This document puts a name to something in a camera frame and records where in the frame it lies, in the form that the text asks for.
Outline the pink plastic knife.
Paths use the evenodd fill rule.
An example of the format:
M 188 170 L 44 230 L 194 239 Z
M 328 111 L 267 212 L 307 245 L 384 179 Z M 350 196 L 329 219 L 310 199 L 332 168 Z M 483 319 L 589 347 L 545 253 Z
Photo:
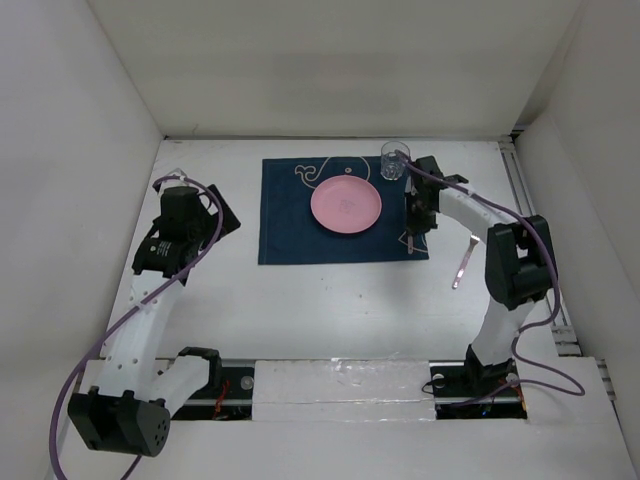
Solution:
M 411 175 L 407 174 L 407 179 L 406 179 L 406 183 L 405 183 L 405 189 L 404 189 L 404 206 L 405 206 L 405 235 L 406 235 L 406 245 L 407 245 L 407 253 L 409 255 L 413 255 L 414 253 L 414 240 L 413 240 L 413 235 L 409 232 L 408 227 L 406 226 L 408 220 L 409 220 L 409 199 L 411 197 L 411 192 L 412 192 L 412 179 L 411 179 Z

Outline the clear plastic cup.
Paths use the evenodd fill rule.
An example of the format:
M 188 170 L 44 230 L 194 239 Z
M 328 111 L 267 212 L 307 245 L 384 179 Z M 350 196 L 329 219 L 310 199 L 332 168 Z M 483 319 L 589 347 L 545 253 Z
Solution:
M 400 141 L 388 141 L 381 147 L 380 174 L 385 180 L 400 180 L 405 172 L 406 162 L 410 159 L 409 147 Z

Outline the blue whale placemat cloth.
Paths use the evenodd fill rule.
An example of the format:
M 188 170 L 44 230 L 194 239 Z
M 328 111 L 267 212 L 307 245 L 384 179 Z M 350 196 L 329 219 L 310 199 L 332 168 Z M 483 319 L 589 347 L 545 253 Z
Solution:
M 406 245 L 406 180 L 387 181 L 378 156 L 280 158 L 262 161 L 260 265 L 375 263 L 429 258 L 426 239 Z M 351 175 L 368 181 L 380 194 L 381 215 L 369 229 L 335 233 L 314 218 L 311 196 L 323 181 Z

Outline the pink plastic plate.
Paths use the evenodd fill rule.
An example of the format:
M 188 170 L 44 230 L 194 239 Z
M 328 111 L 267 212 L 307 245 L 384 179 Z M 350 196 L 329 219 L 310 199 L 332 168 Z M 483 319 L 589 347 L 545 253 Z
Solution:
M 325 229 L 358 234 L 372 227 L 382 212 L 378 190 L 367 180 L 339 175 L 323 181 L 310 199 L 311 213 Z

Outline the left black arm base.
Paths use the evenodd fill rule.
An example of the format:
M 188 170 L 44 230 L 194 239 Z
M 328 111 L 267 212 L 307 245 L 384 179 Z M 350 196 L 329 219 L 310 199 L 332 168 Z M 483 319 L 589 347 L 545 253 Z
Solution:
M 194 393 L 172 417 L 176 421 L 244 421 L 252 417 L 255 362 L 223 360 L 220 384 Z

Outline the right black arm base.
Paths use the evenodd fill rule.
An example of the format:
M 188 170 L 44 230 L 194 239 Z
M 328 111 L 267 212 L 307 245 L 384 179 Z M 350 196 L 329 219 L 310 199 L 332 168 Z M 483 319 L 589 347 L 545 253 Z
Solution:
M 515 379 L 513 363 L 506 370 L 487 379 L 471 380 L 463 362 L 432 362 L 430 379 L 421 390 L 435 401 L 437 420 L 485 420 L 527 418 L 522 391 L 518 386 L 506 388 L 496 395 L 477 400 L 493 393 Z

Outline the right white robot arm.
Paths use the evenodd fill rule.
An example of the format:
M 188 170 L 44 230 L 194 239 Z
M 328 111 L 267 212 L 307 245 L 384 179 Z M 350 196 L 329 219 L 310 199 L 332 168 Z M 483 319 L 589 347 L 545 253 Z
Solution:
M 478 195 L 461 175 L 445 176 L 433 156 L 415 161 L 405 188 L 405 236 L 412 242 L 438 227 L 443 215 L 457 221 L 485 245 L 485 285 L 490 301 L 481 329 L 468 346 L 462 379 L 476 394 L 508 375 L 512 342 L 535 303 L 557 283 L 547 221 L 522 217 Z

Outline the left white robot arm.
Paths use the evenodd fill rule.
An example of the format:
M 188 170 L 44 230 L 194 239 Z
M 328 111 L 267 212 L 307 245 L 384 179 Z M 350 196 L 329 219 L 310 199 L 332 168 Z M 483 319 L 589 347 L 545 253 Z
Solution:
M 162 190 L 160 214 L 134 256 L 127 319 L 116 328 L 94 384 L 69 400 L 68 415 L 91 450 L 155 457 L 186 401 L 224 386 L 215 349 L 186 347 L 166 371 L 155 367 L 190 270 L 241 225 L 215 185 L 172 182 Z

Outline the pink plastic fork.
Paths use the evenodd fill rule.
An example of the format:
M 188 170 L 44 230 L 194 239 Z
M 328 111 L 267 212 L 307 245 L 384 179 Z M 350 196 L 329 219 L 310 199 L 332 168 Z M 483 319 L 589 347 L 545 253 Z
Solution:
M 459 288 L 461 280 L 462 280 L 462 278 L 463 278 L 463 276 L 464 276 L 464 274 L 466 272 L 466 269 L 467 269 L 468 263 L 470 261 L 470 258 L 472 256 L 474 250 L 475 250 L 475 247 L 479 243 L 480 243 L 480 238 L 478 236 L 472 234 L 470 236 L 470 239 L 469 239 L 468 247 L 467 247 L 467 249 L 466 249 L 466 251 L 465 251 L 465 253 L 464 253 L 463 257 L 462 257 L 462 260 L 460 262 L 460 265 L 458 267 L 456 275 L 455 275 L 455 277 L 454 277 L 454 279 L 452 281 L 451 288 L 453 290 L 456 290 L 456 289 Z

